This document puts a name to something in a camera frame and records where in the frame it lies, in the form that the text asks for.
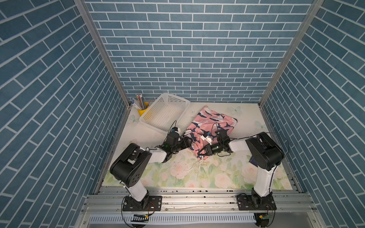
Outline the pink shark print shorts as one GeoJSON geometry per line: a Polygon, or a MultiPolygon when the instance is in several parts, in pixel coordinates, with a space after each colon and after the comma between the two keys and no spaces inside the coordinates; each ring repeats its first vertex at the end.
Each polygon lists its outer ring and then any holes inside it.
{"type": "Polygon", "coordinates": [[[238,120],[226,114],[218,113],[208,106],[204,106],[197,116],[193,119],[190,125],[187,127],[183,136],[192,138],[193,142],[189,148],[198,159],[206,159],[208,156],[204,156],[204,147],[209,145],[206,141],[203,141],[200,136],[210,133],[213,136],[213,143],[217,143],[216,131],[220,129],[228,129],[228,136],[234,130],[238,120]]]}

